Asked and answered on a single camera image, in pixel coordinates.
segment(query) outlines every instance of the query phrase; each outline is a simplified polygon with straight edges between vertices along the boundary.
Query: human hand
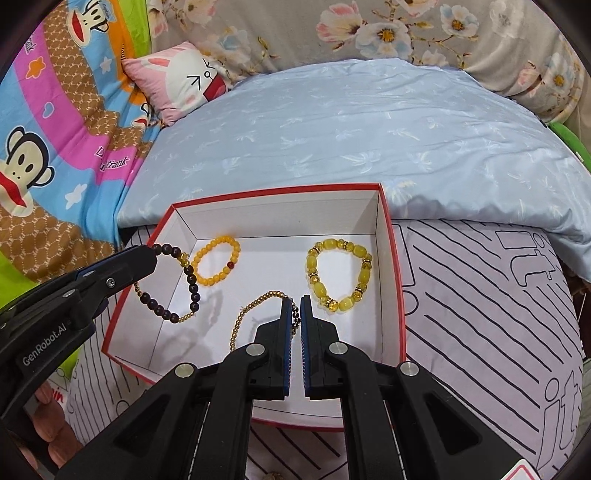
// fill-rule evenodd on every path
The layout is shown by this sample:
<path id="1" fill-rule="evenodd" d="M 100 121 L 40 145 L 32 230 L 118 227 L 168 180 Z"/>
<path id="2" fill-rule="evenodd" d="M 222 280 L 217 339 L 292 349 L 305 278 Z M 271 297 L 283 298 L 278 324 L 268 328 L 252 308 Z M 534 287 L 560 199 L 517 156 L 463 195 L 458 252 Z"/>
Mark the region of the human hand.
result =
<path id="1" fill-rule="evenodd" d="M 48 382 L 45 382 L 35 392 L 39 405 L 31 416 L 31 420 L 37 434 L 49 444 L 48 451 L 51 460 L 61 468 L 82 448 L 82 444 L 74 435 L 72 427 L 66 423 L 64 411 L 53 398 L 52 393 Z M 36 470 L 38 463 L 35 456 L 26 447 L 19 446 L 19 448 Z"/>

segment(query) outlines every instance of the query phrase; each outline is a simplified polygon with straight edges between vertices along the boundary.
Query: yellow beaded bracelet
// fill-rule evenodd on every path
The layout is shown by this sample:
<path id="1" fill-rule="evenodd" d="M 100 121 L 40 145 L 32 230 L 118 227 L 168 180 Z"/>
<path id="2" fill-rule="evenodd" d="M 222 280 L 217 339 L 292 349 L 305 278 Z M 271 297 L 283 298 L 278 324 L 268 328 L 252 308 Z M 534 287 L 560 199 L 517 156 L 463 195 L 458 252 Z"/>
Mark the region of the yellow beaded bracelet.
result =
<path id="1" fill-rule="evenodd" d="M 199 262 L 205 255 L 207 255 L 214 247 L 220 244 L 229 244 L 232 246 L 232 254 L 230 255 L 230 261 L 226 264 L 226 266 L 219 272 L 216 273 L 213 277 L 204 278 L 197 272 L 197 266 Z M 205 247 L 203 247 L 199 252 L 195 254 L 193 257 L 193 261 L 191 265 L 195 269 L 195 275 L 197 276 L 197 283 L 203 285 L 204 287 L 211 287 L 215 285 L 217 282 L 224 280 L 229 273 L 234 269 L 234 266 L 238 262 L 238 256 L 240 255 L 240 244 L 233 239 L 231 236 L 219 236 L 216 239 L 209 242 Z"/>
<path id="2" fill-rule="evenodd" d="M 357 287 L 353 290 L 353 293 L 337 301 L 329 297 L 326 293 L 326 287 L 320 281 L 318 276 L 318 261 L 316 257 L 320 255 L 323 250 L 333 250 L 338 248 L 339 250 L 345 250 L 351 252 L 358 258 L 361 258 L 361 271 L 359 272 Z M 371 261 L 373 257 L 368 253 L 367 249 L 362 245 L 355 245 L 353 242 L 348 242 L 342 238 L 337 240 L 334 238 L 327 238 L 323 242 L 316 242 L 312 248 L 308 250 L 308 257 L 306 258 L 306 268 L 308 271 L 308 278 L 312 285 L 314 294 L 319 298 L 320 305 L 327 308 L 331 312 L 340 310 L 345 312 L 353 307 L 353 305 L 363 298 L 363 294 L 368 288 L 369 278 L 371 276 Z"/>

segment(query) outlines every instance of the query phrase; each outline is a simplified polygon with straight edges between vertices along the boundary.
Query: monkey print blanket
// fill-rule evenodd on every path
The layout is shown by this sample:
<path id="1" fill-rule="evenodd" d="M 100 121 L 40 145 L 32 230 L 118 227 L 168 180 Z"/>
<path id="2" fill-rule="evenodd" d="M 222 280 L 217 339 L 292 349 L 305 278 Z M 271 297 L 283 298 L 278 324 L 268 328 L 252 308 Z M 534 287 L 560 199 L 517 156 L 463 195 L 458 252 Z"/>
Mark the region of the monkey print blanket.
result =
<path id="1" fill-rule="evenodd" d="M 160 130 L 121 68 L 149 48 L 126 4 L 64 0 L 0 85 L 0 286 L 48 280 L 118 242 L 115 213 Z"/>

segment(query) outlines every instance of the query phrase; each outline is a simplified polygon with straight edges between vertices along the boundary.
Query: white box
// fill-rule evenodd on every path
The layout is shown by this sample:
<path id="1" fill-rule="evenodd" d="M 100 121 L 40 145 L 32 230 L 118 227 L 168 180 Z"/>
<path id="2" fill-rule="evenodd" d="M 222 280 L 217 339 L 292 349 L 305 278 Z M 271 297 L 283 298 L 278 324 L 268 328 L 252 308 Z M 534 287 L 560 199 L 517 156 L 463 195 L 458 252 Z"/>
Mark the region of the white box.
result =
<path id="1" fill-rule="evenodd" d="M 213 287 L 200 286 L 200 309 L 184 323 L 165 322 L 139 302 L 130 289 L 119 299 L 103 344 L 103 353 L 135 375 L 154 383 L 181 362 L 198 367 L 223 361 L 242 307 L 268 290 L 300 299 L 310 294 L 316 317 L 335 323 L 339 338 L 361 348 L 373 360 L 405 361 L 404 306 L 400 269 L 388 206 L 379 184 L 334 184 L 258 190 L 172 205 L 150 238 L 190 252 L 229 235 L 241 253 L 228 277 Z M 365 246 L 374 257 L 362 301 L 346 312 L 330 313 L 312 292 L 306 274 L 308 250 L 326 238 L 344 238 Z M 229 260 L 223 244 L 199 264 L 210 277 Z M 341 250 L 323 251 L 318 271 L 328 295 L 340 300 L 357 284 L 361 260 Z M 178 262 L 160 256 L 154 274 L 139 286 L 171 312 L 189 312 L 190 293 Z M 254 339 L 256 327 L 280 316 L 281 300 L 269 299 L 248 312 L 237 346 Z M 304 396 L 300 332 L 293 339 L 290 396 L 283 402 L 257 401 L 252 417 L 283 426 L 342 429 L 338 400 L 310 401 Z"/>

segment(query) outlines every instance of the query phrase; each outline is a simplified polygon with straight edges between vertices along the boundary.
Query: metal screw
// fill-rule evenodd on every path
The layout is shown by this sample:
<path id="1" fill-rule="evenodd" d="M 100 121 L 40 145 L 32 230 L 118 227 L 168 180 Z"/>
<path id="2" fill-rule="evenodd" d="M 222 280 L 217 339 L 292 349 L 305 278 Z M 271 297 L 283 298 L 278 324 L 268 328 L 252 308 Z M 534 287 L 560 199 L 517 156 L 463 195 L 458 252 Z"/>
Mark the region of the metal screw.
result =
<path id="1" fill-rule="evenodd" d="M 414 377 L 418 373 L 418 365 L 412 362 L 404 362 L 400 365 L 400 371 L 407 377 Z"/>
<path id="2" fill-rule="evenodd" d="M 246 353 L 250 356 L 259 356 L 265 353 L 265 346 L 260 343 L 251 343 L 246 347 Z"/>
<path id="3" fill-rule="evenodd" d="M 190 364 L 180 364 L 174 369 L 174 373 L 179 378 L 187 378 L 193 375 L 195 369 Z"/>
<path id="4" fill-rule="evenodd" d="M 335 342 L 330 344 L 329 350 L 335 355 L 343 355 L 343 353 L 347 353 L 349 347 L 347 347 L 343 342 Z"/>

